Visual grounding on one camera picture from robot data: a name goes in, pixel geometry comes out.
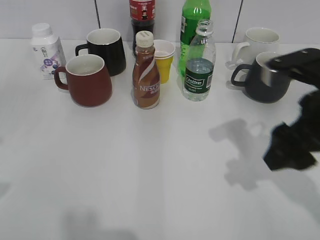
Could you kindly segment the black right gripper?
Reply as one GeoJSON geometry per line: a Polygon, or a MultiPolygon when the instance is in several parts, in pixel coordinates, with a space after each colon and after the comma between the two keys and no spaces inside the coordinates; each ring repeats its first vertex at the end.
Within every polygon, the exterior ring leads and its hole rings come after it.
{"type": "Polygon", "coordinates": [[[282,123],[271,134],[263,160],[271,171],[306,170],[318,164],[312,155],[320,151],[320,91],[304,95],[301,113],[292,124],[282,123]]]}

